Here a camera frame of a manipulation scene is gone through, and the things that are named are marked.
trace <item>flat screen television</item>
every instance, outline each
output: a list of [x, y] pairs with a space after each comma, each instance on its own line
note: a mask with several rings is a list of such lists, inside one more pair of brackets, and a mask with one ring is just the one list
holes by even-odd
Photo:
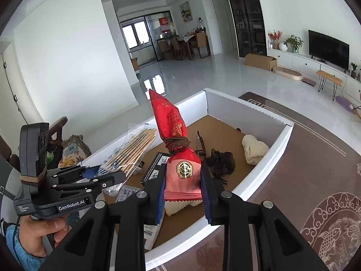
[[308, 30], [309, 54], [348, 69], [350, 46], [322, 33]]

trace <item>black cabinet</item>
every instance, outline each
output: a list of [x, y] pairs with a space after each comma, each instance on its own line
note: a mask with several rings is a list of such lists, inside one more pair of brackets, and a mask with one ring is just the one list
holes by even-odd
[[239, 57], [267, 55], [265, 24], [259, 0], [229, 0], [235, 23]]

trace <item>red snack package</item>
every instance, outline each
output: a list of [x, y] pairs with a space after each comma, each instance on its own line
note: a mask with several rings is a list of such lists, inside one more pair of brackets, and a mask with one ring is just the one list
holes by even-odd
[[201, 160], [189, 147], [187, 128], [178, 108], [151, 89], [149, 96], [160, 137], [172, 154], [167, 164], [164, 199], [166, 201], [202, 200]]

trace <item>blue sleeve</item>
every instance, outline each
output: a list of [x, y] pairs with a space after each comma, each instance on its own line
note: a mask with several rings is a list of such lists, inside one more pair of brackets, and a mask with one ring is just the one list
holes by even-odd
[[22, 265], [22, 267], [25, 269], [25, 271], [37, 271], [40, 266], [45, 261], [45, 258], [39, 258], [36, 256], [33, 256], [31, 254], [28, 254], [26, 250], [22, 247], [20, 241], [19, 241], [19, 229], [16, 230], [15, 234], [15, 252], [19, 257], [19, 260], [17, 259], [15, 253], [14, 253], [14, 247], [13, 247], [13, 234], [14, 234], [15, 225], [10, 225], [8, 229], [6, 230], [6, 245], [8, 246], [10, 252], [13, 254], [16, 261], [19, 262]]

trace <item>red berry plant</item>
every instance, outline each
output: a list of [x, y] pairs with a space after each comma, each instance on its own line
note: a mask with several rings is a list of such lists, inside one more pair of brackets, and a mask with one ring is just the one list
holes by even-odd
[[279, 39], [281, 38], [282, 35], [282, 31], [275, 31], [273, 30], [273, 33], [269, 33], [268, 36], [270, 37], [270, 39], [272, 39], [275, 43], [279, 42]]

